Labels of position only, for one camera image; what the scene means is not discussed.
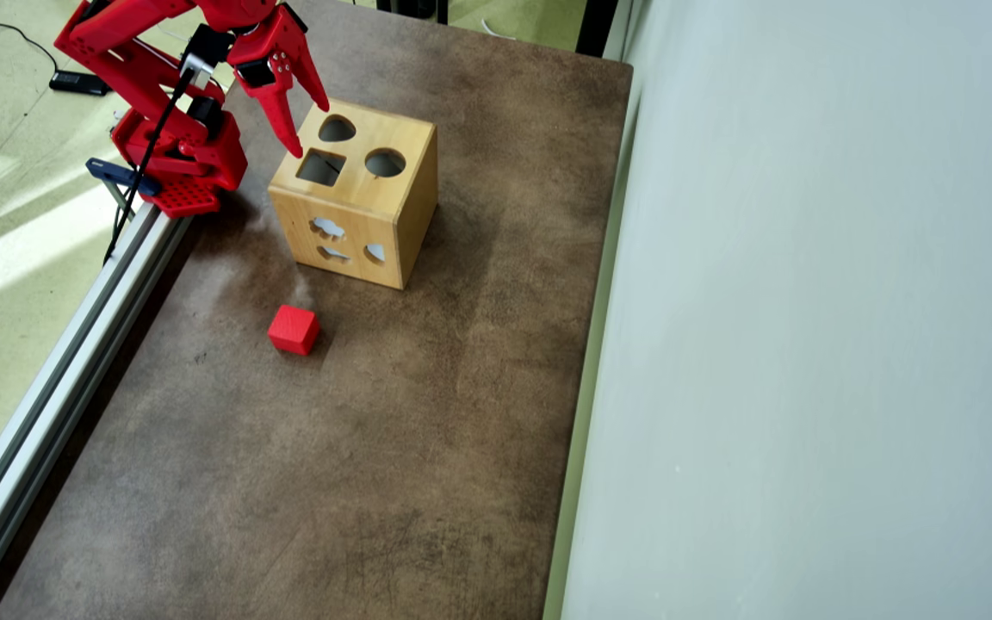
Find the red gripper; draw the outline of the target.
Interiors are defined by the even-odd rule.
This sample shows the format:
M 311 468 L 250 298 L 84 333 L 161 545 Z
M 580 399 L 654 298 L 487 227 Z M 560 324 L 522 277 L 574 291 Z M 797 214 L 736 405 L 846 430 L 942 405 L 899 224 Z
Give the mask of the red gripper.
M 241 86 L 259 102 L 265 118 L 281 145 L 292 157 L 303 154 L 288 102 L 293 75 L 312 102 L 322 111 L 330 101 L 316 71 L 307 45 L 307 28 L 295 19 L 289 7 L 275 7 L 263 22 L 236 36 L 229 51 L 229 65 Z

